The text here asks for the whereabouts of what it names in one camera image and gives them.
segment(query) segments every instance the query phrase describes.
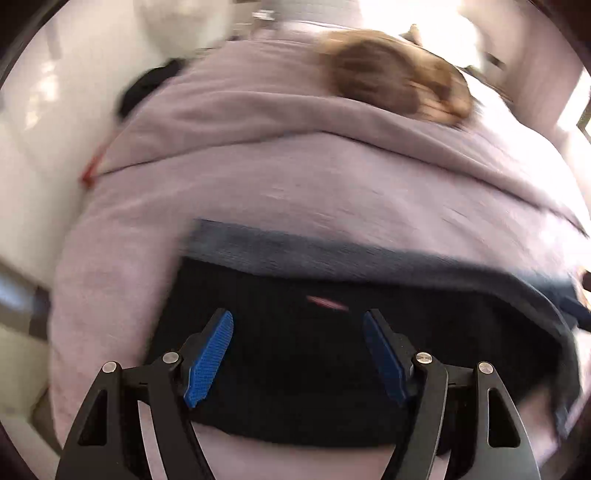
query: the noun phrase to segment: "metal screw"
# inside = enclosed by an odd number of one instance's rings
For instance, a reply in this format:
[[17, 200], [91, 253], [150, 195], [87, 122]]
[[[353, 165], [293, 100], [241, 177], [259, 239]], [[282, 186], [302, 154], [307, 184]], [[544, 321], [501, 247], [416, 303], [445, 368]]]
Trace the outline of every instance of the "metal screw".
[[162, 361], [165, 364], [174, 364], [178, 361], [178, 353], [177, 352], [165, 353], [162, 357]]
[[117, 370], [117, 364], [115, 362], [107, 362], [103, 365], [103, 372], [106, 374], [111, 374], [115, 370]]
[[419, 362], [420, 364], [427, 365], [433, 362], [433, 357], [429, 355], [427, 352], [419, 352], [417, 353], [417, 362]]
[[492, 367], [492, 365], [489, 362], [480, 362], [478, 364], [478, 370], [480, 370], [482, 373], [484, 373], [486, 375], [490, 375], [491, 373], [493, 373], [495, 371], [495, 369]]

